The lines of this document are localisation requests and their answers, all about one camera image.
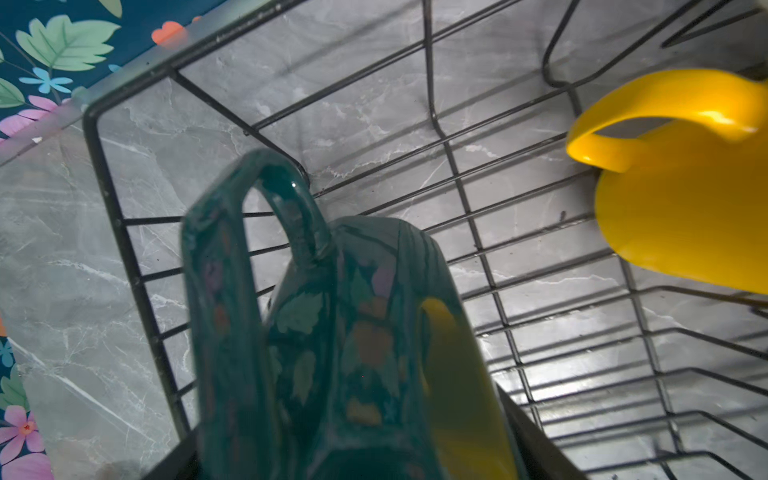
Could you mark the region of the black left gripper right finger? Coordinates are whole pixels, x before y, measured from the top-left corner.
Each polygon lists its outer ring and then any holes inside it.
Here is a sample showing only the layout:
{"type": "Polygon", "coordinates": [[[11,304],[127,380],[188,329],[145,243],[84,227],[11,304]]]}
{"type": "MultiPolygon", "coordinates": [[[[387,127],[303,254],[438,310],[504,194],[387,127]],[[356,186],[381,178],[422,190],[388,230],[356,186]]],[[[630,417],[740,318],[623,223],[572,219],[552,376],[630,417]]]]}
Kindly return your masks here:
{"type": "Polygon", "coordinates": [[[516,459],[522,464],[525,479],[587,480],[581,472],[511,397],[496,385],[507,424],[517,448],[516,459]]]}

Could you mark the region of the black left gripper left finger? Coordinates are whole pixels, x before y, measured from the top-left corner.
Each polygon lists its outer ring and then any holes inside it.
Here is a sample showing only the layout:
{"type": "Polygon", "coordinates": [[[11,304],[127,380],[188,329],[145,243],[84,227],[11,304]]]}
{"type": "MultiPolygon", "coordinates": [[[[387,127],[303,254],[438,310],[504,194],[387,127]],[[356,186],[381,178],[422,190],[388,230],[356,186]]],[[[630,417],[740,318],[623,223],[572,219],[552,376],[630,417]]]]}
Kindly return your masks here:
{"type": "Polygon", "coordinates": [[[197,437],[198,428],[195,428],[142,479],[197,480],[200,477],[197,437]]]}

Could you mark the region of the dark green mug cream inside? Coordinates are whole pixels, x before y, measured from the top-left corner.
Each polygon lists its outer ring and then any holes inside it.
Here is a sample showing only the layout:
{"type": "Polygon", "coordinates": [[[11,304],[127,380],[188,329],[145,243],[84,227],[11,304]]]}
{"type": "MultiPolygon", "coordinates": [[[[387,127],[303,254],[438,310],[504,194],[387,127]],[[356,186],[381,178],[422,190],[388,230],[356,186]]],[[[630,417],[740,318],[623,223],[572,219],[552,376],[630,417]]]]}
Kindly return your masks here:
{"type": "Polygon", "coordinates": [[[525,479],[452,274],[259,149],[182,222],[207,479],[525,479]]]}

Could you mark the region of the yellow mug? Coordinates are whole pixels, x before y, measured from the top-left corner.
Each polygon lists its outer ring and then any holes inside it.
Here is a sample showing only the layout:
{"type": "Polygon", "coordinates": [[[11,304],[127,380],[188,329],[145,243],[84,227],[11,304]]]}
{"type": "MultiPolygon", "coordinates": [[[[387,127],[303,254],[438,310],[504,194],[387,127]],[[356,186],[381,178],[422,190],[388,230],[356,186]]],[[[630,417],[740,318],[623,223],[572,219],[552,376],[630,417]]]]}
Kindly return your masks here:
{"type": "Polygon", "coordinates": [[[606,243],[654,272],[767,291],[767,85],[714,69],[661,71],[574,122],[568,155],[597,167],[606,243]]]}

